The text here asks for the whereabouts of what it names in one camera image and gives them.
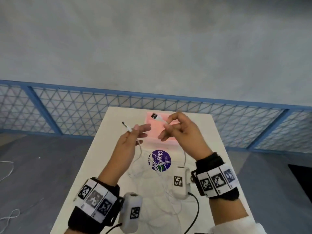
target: round purple sticker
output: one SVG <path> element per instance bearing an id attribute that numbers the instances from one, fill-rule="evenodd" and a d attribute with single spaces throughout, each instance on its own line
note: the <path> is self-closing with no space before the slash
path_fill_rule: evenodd
<path id="1" fill-rule="evenodd" d="M 153 167 L 152 169 L 155 171 L 166 171 L 171 166 L 171 157 L 164 150 L 155 150 L 150 154 L 150 157 L 153 158 Z"/>

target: person's left hand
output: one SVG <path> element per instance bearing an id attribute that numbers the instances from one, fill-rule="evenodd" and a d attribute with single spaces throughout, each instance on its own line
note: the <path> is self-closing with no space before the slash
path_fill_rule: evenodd
<path id="1" fill-rule="evenodd" d="M 120 136 L 111 159 L 98 179 L 111 186 L 117 185 L 119 178 L 127 171 L 134 158 L 135 146 L 138 145 L 137 138 L 147 137 L 144 132 L 151 129 L 151 124 L 135 125 L 131 133 L 127 131 Z"/>

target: black wristband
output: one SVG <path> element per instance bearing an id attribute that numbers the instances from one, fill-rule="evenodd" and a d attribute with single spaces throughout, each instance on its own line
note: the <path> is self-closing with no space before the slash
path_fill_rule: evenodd
<path id="1" fill-rule="evenodd" d="M 196 174 L 208 172 L 212 169 L 215 169 L 221 165 L 224 164 L 223 159 L 217 154 L 213 153 L 212 155 L 200 159 L 196 162 Z M 209 199 L 224 199 L 224 200 L 237 200 L 239 197 L 239 191 L 238 188 L 235 187 L 234 189 L 222 194 L 222 195 L 217 195 L 214 197 L 209 197 Z"/>
<path id="2" fill-rule="evenodd" d="M 92 177 L 91 180 L 96 181 L 97 183 L 105 187 L 108 191 L 110 191 L 114 196 L 119 197 L 119 185 L 110 186 L 99 181 L 95 177 Z M 115 219 L 122 207 L 122 204 L 123 198 L 119 197 L 111 207 L 110 211 L 108 212 L 102 223 L 97 222 L 91 216 L 87 215 L 80 208 L 75 206 L 68 220 L 68 227 L 73 231 L 79 231 L 88 234 L 98 234 L 103 230 L 105 226 L 112 226 L 114 224 Z"/>

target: pink plastic container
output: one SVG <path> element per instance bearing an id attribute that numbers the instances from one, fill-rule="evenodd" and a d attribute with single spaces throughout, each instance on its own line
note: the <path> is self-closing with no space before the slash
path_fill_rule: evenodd
<path id="1" fill-rule="evenodd" d="M 174 137 L 170 137 L 165 142 L 162 142 L 160 139 L 158 139 L 159 134 L 164 130 L 164 122 L 156 121 L 153 119 L 152 116 L 153 112 L 147 112 L 145 123 L 150 123 L 152 129 L 147 133 L 147 137 L 145 138 L 144 142 L 156 145 L 156 146 L 166 146 L 166 145 L 179 145 L 177 140 Z M 157 113 L 157 115 L 161 115 L 161 117 L 166 121 L 170 114 L 167 113 Z M 178 120 L 174 120 L 170 123 L 170 125 L 174 125 L 179 123 Z"/>

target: blue fence post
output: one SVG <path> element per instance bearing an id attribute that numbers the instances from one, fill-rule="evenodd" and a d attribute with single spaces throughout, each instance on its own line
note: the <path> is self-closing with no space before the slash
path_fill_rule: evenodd
<path id="1" fill-rule="evenodd" d="M 272 131 L 274 131 L 294 110 L 285 109 L 250 145 L 247 150 L 255 149 Z"/>
<path id="2" fill-rule="evenodd" d="M 49 124 L 49 126 L 54 131 L 54 133 L 57 135 L 63 135 L 62 131 L 57 126 L 56 122 L 53 120 L 52 116 L 50 115 L 48 110 L 45 108 L 45 106 L 43 105 L 40 98 L 38 97 L 36 92 L 33 90 L 33 88 L 30 86 L 25 86 L 25 85 L 21 85 L 21 88 L 25 91 L 29 99 L 33 102 L 34 106 L 37 108 L 41 116 Z"/>

